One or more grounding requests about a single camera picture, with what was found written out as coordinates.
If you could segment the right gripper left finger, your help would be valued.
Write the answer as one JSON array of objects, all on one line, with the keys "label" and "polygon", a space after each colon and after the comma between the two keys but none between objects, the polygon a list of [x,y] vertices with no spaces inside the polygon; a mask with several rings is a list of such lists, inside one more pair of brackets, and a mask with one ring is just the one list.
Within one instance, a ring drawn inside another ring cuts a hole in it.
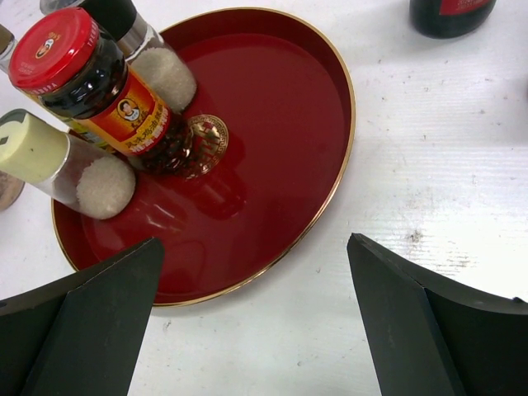
[{"label": "right gripper left finger", "polygon": [[126,395],[158,289],[157,238],[1,302],[3,395]]}]

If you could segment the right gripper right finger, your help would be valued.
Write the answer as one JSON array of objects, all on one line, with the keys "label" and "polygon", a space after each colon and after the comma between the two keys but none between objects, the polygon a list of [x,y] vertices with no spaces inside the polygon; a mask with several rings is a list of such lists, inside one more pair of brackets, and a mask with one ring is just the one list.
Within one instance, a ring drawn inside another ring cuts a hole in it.
[{"label": "right gripper right finger", "polygon": [[383,395],[525,395],[527,303],[463,285],[360,233],[347,244]]}]

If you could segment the tall dark soy sauce bottle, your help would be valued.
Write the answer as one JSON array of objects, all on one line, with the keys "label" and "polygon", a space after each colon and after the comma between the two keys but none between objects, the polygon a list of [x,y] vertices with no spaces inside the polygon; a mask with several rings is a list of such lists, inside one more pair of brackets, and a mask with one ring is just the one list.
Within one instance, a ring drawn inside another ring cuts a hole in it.
[{"label": "tall dark soy sauce bottle", "polygon": [[492,12],[496,0],[410,0],[410,22],[419,33],[450,39],[480,27]]}]

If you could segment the red lid sauce jar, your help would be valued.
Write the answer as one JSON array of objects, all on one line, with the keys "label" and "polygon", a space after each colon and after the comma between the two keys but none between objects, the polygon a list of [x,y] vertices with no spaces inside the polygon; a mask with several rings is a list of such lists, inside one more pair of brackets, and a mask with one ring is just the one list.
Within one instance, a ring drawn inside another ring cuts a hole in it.
[{"label": "red lid sauce jar", "polygon": [[7,74],[19,91],[97,134],[139,170],[177,175],[189,161],[193,134],[182,115],[80,7],[37,21],[19,39]]}]

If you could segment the small yellow label bottle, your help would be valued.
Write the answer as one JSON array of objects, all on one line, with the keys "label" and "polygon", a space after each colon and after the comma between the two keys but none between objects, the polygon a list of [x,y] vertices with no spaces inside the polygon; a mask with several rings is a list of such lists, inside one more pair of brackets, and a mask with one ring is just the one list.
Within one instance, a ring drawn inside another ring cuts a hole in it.
[{"label": "small yellow label bottle", "polygon": [[8,73],[8,67],[14,49],[17,46],[16,37],[3,25],[0,25],[0,69]]}]

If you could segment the cream cap spice jar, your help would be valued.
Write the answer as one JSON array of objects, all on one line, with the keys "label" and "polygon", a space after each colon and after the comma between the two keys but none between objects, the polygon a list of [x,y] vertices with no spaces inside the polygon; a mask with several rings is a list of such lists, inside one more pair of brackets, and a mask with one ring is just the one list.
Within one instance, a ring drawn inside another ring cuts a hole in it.
[{"label": "cream cap spice jar", "polygon": [[136,187],[127,163],[24,109],[1,117],[1,171],[94,219],[118,215]]}]

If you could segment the silver cap spice shaker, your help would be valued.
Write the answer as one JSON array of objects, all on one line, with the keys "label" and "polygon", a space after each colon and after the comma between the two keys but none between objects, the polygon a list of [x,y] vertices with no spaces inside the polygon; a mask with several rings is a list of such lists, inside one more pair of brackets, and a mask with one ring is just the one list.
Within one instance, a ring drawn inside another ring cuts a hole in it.
[{"label": "silver cap spice shaker", "polygon": [[138,13],[130,0],[47,1],[40,10],[52,12],[80,7],[116,41],[131,68],[174,112],[192,102],[197,82],[191,70],[160,34]]}]

